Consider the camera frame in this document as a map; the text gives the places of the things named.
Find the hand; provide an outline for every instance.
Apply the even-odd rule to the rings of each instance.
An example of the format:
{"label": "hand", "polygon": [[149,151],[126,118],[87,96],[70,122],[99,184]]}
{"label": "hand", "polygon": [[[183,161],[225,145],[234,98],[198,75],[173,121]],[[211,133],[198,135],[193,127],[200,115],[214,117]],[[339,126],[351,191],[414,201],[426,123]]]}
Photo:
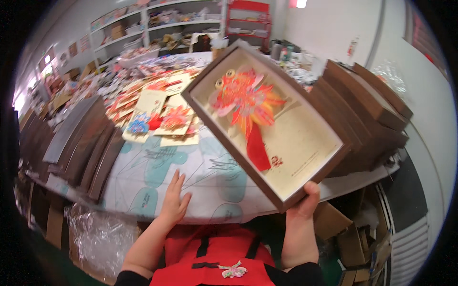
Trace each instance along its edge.
{"label": "hand", "polygon": [[164,202],[162,203],[161,213],[159,217],[172,227],[179,223],[186,214],[189,201],[191,200],[191,193],[186,193],[183,196],[183,200],[180,200],[181,187],[185,180],[185,175],[177,169],[173,175],[172,181],[170,182],[167,191],[165,192]]}
{"label": "hand", "polygon": [[313,218],[313,212],[320,202],[320,187],[315,182],[309,181],[304,185],[304,191],[308,196],[286,211],[287,221]]}

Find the right hand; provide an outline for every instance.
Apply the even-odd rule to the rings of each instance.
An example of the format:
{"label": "right hand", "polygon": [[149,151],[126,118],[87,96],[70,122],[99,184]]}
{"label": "right hand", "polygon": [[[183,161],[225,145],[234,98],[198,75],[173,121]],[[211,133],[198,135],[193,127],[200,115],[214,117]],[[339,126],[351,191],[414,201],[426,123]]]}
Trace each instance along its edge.
{"label": "right hand", "polygon": [[308,196],[286,211],[287,221],[313,218],[313,212],[320,202],[320,187],[315,182],[309,181],[304,185],[304,191]]}

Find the orange paper dragon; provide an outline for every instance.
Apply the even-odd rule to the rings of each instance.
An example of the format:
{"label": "orange paper dragon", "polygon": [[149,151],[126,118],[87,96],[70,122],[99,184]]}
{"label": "orange paper dragon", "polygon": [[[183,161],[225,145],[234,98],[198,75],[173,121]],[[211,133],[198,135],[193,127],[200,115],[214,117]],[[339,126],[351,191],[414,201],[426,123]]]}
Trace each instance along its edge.
{"label": "orange paper dragon", "polygon": [[232,113],[231,125],[237,124],[247,140],[247,155],[259,171],[271,168],[258,125],[274,124],[273,107],[286,103],[276,95],[273,85],[260,84],[264,75],[242,66],[228,70],[217,80],[216,91],[210,96],[210,106],[223,117]]}

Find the bottle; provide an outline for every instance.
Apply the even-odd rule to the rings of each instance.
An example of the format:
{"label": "bottle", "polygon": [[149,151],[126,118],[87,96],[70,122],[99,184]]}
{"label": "bottle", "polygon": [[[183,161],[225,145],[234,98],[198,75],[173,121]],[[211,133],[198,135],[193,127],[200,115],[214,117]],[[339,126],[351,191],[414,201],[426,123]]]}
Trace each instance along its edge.
{"label": "bottle", "polygon": [[291,53],[293,52],[294,47],[293,47],[293,45],[288,45],[288,46],[286,46],[286,49],[287,49],[287,52],[286,52],[286,60],[285,60],[285,62],[289,61],[289,59],[291,58]]}
{"label": "bottle", "polygon": [[280,53],[282,52],[282,48],[283,46],[280,43],[273,44],[270,57],[274,60],[280,60]]}

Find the googly eye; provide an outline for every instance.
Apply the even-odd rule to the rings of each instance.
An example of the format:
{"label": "googly eye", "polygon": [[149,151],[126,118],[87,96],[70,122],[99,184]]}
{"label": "googly eye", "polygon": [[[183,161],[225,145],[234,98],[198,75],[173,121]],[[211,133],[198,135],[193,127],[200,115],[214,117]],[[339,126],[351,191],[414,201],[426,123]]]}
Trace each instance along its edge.
{"label": "googly eye", "polygon": [[228,70],[228,71],[226,72],[226,76],[227,76],[227,77],[233,77],[233,76],[235,76],[235,70],[233,70],[233,69]]}
{"label": "googly eye", "polygon": [[222,79],[217,80],[216,83],[215,83],[215,87],[216,88],[223,87],[223,80]]}

